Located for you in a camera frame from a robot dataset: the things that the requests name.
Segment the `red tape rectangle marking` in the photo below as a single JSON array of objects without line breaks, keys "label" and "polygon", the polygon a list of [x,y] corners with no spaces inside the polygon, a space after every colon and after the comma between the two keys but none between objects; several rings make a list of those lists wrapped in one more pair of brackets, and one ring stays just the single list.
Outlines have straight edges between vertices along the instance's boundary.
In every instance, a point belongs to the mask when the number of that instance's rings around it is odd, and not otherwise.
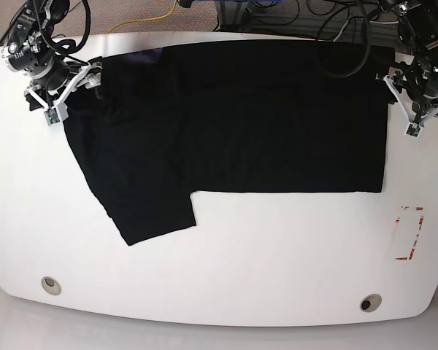
[{"label": "red tape rectangle marking", "polygon": [[413,258],[422,230],[425,210],[420,206],[403,206],[396,218],[391,254],[396,261]]}]

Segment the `black t-shirt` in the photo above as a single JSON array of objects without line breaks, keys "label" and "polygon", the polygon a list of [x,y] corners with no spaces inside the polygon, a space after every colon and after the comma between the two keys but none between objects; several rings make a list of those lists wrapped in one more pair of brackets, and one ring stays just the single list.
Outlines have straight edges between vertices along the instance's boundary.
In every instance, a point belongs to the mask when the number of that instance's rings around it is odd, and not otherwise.
[{"label": "black t-shirt", "polygon": [[379,193],[395,53],[358,44],[205,42],[103,58],[101,86],[67,99],[64,131],[128,245],[196,224],[191,195]]}]

